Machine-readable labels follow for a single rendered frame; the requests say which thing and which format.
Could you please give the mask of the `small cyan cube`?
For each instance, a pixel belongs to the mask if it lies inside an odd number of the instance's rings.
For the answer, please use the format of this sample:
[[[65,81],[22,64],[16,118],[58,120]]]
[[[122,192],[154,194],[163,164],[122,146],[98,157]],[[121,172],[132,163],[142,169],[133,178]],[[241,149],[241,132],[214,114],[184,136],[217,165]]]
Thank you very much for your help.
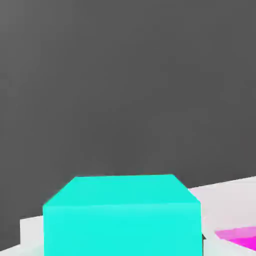
[[[172,174],[77,176],[42,213],[44,256],[203,256],[201,203]]]

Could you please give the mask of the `small magenta cube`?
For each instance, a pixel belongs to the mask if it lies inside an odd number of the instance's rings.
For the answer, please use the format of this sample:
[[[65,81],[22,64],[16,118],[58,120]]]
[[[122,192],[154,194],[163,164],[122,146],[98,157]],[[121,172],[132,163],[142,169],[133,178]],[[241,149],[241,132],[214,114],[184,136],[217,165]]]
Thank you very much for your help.
[[[219,239],[256,251],[256,226],[216,230]]]

